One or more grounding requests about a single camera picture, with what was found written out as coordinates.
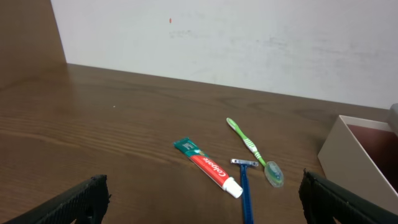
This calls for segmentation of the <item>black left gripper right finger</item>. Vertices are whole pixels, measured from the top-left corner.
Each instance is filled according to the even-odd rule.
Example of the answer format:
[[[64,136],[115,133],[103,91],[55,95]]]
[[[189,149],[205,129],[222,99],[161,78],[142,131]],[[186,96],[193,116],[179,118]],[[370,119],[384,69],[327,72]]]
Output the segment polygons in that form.
[[[396,214],[308,170],[298,194],[308,224],[397,224]]]

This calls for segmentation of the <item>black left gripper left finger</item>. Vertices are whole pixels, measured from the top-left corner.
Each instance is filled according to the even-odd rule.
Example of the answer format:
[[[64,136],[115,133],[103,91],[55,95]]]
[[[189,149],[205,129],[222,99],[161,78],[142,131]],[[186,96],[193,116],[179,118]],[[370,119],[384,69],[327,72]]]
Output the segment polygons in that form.
[[[94,175],[32,210],[9,220],[8,224],[101,224],[110,199],[106,181],[106,175]]]

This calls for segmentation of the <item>white box pink interior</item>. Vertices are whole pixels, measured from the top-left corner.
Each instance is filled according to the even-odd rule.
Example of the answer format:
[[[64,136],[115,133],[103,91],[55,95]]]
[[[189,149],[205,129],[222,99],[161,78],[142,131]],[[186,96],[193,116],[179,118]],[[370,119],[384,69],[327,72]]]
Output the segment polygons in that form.
[[[397,213],[397,135],[387,122],[340,115],[318,159],[328,180]]]

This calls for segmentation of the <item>clear blue soap pump bottle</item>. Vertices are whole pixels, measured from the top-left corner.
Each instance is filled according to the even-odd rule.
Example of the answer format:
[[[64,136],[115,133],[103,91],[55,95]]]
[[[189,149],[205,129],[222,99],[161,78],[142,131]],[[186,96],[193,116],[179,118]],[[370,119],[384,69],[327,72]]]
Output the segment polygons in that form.
[[[398,103],[391,105],[387,117],[387,123],[393,132],[398,135]]]

